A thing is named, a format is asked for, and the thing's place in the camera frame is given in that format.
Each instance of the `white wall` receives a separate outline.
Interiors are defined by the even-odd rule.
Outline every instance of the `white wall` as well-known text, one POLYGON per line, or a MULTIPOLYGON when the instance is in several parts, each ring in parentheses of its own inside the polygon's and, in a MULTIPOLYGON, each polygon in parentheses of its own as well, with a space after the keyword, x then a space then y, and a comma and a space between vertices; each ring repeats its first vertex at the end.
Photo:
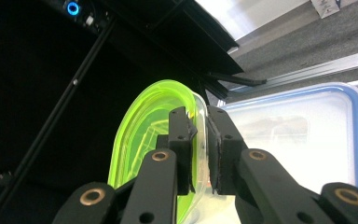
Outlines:
POLYGON ((308 0, 196 0, 238 40, 308 0))

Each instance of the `blue container rim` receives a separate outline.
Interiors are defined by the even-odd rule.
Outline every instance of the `blue container rim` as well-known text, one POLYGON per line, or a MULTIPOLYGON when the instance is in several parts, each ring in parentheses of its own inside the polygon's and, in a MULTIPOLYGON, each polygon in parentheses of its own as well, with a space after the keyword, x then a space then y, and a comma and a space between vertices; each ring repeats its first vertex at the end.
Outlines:
POLYGON ((347 95, 351 99, 352 103, 352 128, 353 128, 353 159, 354 159, 354 174, 355 185, 358 187, 358 91, 353 87, 345 83, 326 83, 321 85, 315 85, 307 88, 302 88, 294 91, 287 91, 283 93, 277 93, 270 96, 263 96, 255 98, 254 100, 239 101, 233 103, 233 105, 224 105, 225 108, 237 108, 243 106, 243 104, 252 105, 260 104, 264 102, 277 101, 287 98, 294 98, 306 95, 312 95, 322 92, 341 92, 347 95))

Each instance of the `plastic food container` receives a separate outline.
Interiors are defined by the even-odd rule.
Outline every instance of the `plastic food container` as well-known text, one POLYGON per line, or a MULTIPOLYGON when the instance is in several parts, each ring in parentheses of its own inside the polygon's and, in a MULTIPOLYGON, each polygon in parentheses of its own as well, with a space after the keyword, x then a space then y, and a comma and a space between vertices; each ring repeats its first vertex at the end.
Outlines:
MULTIPOLYGON (((222 106, 249 148, 272 153, 298 184, 358 187, 358 89, 327 83, 222 106)), ((187 223, 240 223, 233 196, 200 200, 187 223)))
POLYGON ((205 191, 208 181, 206 157, 206 105, 188 87, 173 80, 162 80, 145 89, 132 103, 117 130, 108 184, 119 188, 135 178, 147 152, 156 148, 157 136, 168 134, 169 113, 180 106, 197 127, 193 139, 193 185, 196 193, 179 196, 177 221, 182 223, 205 191))

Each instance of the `green plastic lid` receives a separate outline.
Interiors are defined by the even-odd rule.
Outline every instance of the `green plastic lid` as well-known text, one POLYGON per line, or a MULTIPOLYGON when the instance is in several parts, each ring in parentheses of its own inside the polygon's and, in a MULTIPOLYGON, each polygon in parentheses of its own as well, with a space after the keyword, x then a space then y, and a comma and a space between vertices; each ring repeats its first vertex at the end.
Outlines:
MULTIPOLYGON (((171 110, 185 106, 188 116, 193 122, 197 122, 197 114, 200 112, 195 95, 191 89, 177 81, 163 80, 149 86, 135 99, 117 130, 109 185, 117 189, 137 176, 145 154, 156 148, 157 136, 168 134, 168 116, 171 110)), ((193 148, 195 147, 199 147, 197 138, 193 141, 193 148)), ((197 185, 197 150, 193 152, 193 184, 197 185)), ((194 195, 189 193, 178 197, 179 223, 186 218, 194 195)))

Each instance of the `gray carpet floor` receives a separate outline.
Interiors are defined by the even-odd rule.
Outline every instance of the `gray carpet floor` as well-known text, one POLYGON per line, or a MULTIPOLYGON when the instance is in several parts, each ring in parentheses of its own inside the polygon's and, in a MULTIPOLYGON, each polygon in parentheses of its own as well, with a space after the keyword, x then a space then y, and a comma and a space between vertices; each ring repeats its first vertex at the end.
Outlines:
MULTIPOLYGON (((236 58, 236 62, 245 71, 243 77, 262 79, 277 77, 355 53, 358 53, 358 2, 342 8, 340 12, 330 17, 314 21, 258 49, 253 49, 236 58)), ((358 69, 307 79, 256 93, 228 97, 227 102, 251 99, 318 83, 354 80, 358 80, 358 69)), ((232 83, 222 83, 228 89, 238 87, 232 83)), ((215 102, 216 99, 212 97, 211 104, 215 102)))

